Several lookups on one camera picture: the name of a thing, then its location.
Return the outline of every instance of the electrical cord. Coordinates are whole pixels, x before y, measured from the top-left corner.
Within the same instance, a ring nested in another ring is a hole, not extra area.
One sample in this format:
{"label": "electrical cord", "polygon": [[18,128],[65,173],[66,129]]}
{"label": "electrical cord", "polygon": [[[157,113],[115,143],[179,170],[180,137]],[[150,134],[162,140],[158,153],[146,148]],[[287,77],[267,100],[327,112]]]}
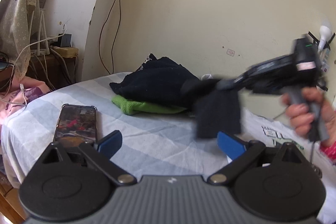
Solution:
{"label": "electrical cord", "polygon": [[25,87],[23,86],[23,84],[20,84],[20,90],[22,92],[23,99],[25,100],[25,103],[26,103],[26,106],[25,106],[25,109],[26,109],[28,103],[27,103],[27,99],[26,99],[26,96],[25,96]]}
{"label": "electrical cord", "polygon": [[29,61],[29,65],[28,66],[30,67],[31,71],[34,73],[35,78],[37,80],[40,80],[39,77],[38,77],[38,75],[37,75],[36,69],[33,68],[33,66],[30,64],[30,61]]}
{"label": "electrical cord", "polygon": [[63,65],[64,65],[64,68],[65,68],[65,72],[66,72],[66,75],[67,77],[69,78],[69,81],[71,82],[71,77],[70,77],[70,74],[69,74],[69,71],[68,71],[68,68],[67,68],[67,64],[65,63],[65,60],[63,58],[63,56],[61,56],[57,51],[55,51],[54,49],[50,48],[50,51],[57,55],[59,58],[61,58],[62,62],[63,62]]}
{"label": "electrical cord", "polygon": [[[58,35],[58,36],[56,36],[56,37],[47,37],[47,38],[45,38],[45,39],[36,41],[36,42],[34,42],[34,43],[31,43],[31,44],[25,46],[25,47],[21,50],[21,52],[19,53],[19,55],[17,56],[16,60],[15,60],[14,63],[13,63],[13,68],[12,68],[12,72],[11,72],[11,77],[10,77],[10,79],[9,79],[9,81],[8,81],[8,82],[9,82],[9,87],[8,87],[8,90],[7,90],[6,94],[5,94],[2,98],[4,98],[5,96],[7,96],[9,90],[11,89],[11,84],[12,84],[12,81],[13,81],[13,78],[14,78],[15,64],[16,64],[16,62],[19,60],[19,58],[20,58],[21,54],[24,52],[24,50],[27,49],[28,47],[30,47],[30,46],[32,46],[32,45],[35,45],[35,44],[38,44],[38,43],[40,43],[40,42],[47,41],[47,40],[50,40],[50,39],[55,39],[55,38],[62,37],[63,35],[65,35],[65,33],[66,33],[66,31],[67,31],[67,26],[66,26],[65,24],[63,25],[63,30],[64,30],[64,33],[63,33],[63,34],[60,34],[60,35]],[[7,102],[7,101],[3,100],[2,98],[0,97],[0,100],[3,101],[3,102],[5,102],[5,103],[7,103],[7,104],[17,104],[17,105],[20,105],[19,103],[16,103],[16,102]]]}
{"label": "electrical cord", "polygon": [[48,77],[48,67],[47,67],[47,61],[45,59],[45,54],[43,55],[43,58],[44,58],[44,64],[45,64],[45,72],[46,72],[46,75]]}
{"label": "electrical cord", "polygon": [[[108,14],[108,16],[107,16],[107,18],[106,18],[106,20],[105,20],[105,22],[104,22],[104,24],[103,24],[103,26],[102,26],[102,28],[101,28],[100,35],[99,35],[99,42],[98,42],[98,52],[99,52],[99,58],[100,58],[100,61],[101,61],[102,65],[104,66],[105,70],[106,70],[109,74],[111,74],[111,73],[110,73],[110,71],[106,68],[106,66],[105,66],[105,64],[104,64],[104,62],[103,62],[103,60],[102,60],[102,58],[101,58],[101,54],[100,54],[100,41],[101,41],[101,34],[103,33],[103,29],[104,29],[104,27],[105,27],[105,24],[106,24],[107,21],[109,20],[109,17],[110,17],[110,14],[111,14],[111,11],[112,11],[112,9],[113,9],[113,7],[114,7],[115,2],[116,2],[116,0],[113,1],[112,7],[111,7],[111,9],[110,9],[110,11],[109,11],[109,14]],[[113,47],[114,47],[114,43],[115,43],[116,38],[117,38],[117,35],[118,35],[118,31],[119,31],[119,27],[120,27],[120,22],[121,22],[121,3],[120,3],[120,0],[119,0],[119,14],[120,14],[120,17],[119,17],[118,28],[117,28],[117,31],[116,31],[116,33],[115,33],[115,37],[114,37],[113,44],[112,44],[112,49],[111,49],[112,74],[114,73]]]}
{"label": "electrical cord", "polygon": [[45,74],[45,77],[46,77],[46,79],[47,79],[47,81],[48,81],[48,84],[49,84],[50,89],[51,89],[52,91],[56,90],[55,87],[54,87],[54,85],[50,82],[50,80],[49,80],[49,78],[48,78],[48,74],[47,74],[47,72],[45,71],[45,68],[44,68],[44,66],[43,66],[43,64],[42,64],[42,61],[38,58],[38,56],[37,56],[36,54],[33,54],[33,55],[36,57],[36,59],[38,60],[38,62],[41,64],[41,67],[42,67],[42,69],[43,69],[43,71],[44,71],[44,74]]}
{"label": "electrical cord", "polygon": [[50,52],[50,53],[55,57],[55,59],[59,63],[59,65],[61,67],[61,73],[62,73],[64,79],[66,80],[66,82],[68,83],[68,85],[72,85],[70,79],[66,76],[65,72],[63,71],[62,64],[61,64],[60,60],[57,58],[57,56],[53,52]]}
{"label": "electrical cord", "polygon": [[286,110],[284,110],[283,112],[281,112],[279,115],[276,115],[274,118],[272,118],[273,120],[278,119],[280,116],[282,116],[283,114],[285,114]]}
{"label": "electrical cord", "polygon": [[76,68],[77,68],[77,63],[78,63],[78,57],[75,56],[75,64],[73,67],[73,81],[76,83]]}
{"label": "electrical cord", "polygon": [[7,69],[7,68],[8,68],[8,65],[11,64],[11,63],[9,63],[9,57],[8,57],[8,55],[7,55],[6,53],[4,53],[4,52],[0,52],[0,58],[1,58],[1,57],[5,60],[5,62],[6,62],[6,67],[0,69],[0,72],[3,71],[3,70],[5,70],[5,69]]}

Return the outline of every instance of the blue gripper pad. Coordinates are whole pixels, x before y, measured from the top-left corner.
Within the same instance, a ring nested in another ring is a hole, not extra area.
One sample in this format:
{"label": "blue gripper pad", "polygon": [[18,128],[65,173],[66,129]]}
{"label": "blue gripper pad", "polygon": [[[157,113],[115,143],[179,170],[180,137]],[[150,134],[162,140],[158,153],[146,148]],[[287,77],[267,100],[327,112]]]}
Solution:
{"label": "blue gripper pad", "polygon": [[99,142],[95,144],[95,148],[99,153],[102,153],[105,157],[110,159],[121,148],[122,143],[123,136],[121,132],[115,130],[99,140]]}
{"label": "blue gripper pad", "polygon": [[217,144],[218,147],[232,160],[235,160],[246,151],[244,144],[223,132],[218,132]]}

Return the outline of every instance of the phone case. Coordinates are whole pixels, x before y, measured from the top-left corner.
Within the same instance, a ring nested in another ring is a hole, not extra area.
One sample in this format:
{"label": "phone case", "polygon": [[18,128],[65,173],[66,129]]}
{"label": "phone case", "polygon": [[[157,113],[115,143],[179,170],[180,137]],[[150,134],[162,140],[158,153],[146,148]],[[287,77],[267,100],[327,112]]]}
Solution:
{"label": "phone case", "polygon": [[63,111],[63,107],[65,106],[74,106],[74,107],[92,107],[94,110],[95,110],[95,119],[96,119],[96,123],[95,123],[95,130],[96,130],[96,133],[95,133],[95,137],[96,137],[96,142],[98,141],[98,128],[97,128],[97,113],[98,113],[98,110],[95,106],[85,106],[85,105],[71,105],[71,104],[64,104],[62,105],[62,108],[61,108],[61,112],[59,114],[59,117],[58,117],[58,120],[57,120],[57,124],[56,124],[56,129],[55,129],[55,133],[54,133],[54,138],[53,138],[53,142],[55,142],[55,139],[56,139],[56,133],[57,133],[57,128],[58,128],[58,125],[59,125],[59,120],[61,118],[61,114],[62,114],[62,111]]}

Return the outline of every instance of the green towel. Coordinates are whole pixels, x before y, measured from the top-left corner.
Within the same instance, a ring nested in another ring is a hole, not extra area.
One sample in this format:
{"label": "green towel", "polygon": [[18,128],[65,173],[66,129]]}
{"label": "green towel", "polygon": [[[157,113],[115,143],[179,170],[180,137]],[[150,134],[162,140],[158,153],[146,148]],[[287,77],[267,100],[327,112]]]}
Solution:
{"label": "green towel", "polygon": [[174,114],[185,110],[184,107],[179,106],[161,106],[148,102],[137,102],[127,100],[120,95],[112,98],[112,103],[121,109],[127,115],[133,115],[137,112],[161,113],[161,114]]}

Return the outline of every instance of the white tag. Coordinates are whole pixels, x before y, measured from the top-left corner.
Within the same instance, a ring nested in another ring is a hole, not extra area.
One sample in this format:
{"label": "white tag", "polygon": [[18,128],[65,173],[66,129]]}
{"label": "white tag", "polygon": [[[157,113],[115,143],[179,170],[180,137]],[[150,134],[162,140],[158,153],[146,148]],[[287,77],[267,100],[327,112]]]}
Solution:
{"label": "white tag", "polygon": [[315,62],[303,62],[296,65],[297,70],[307,70],[316,68]]}

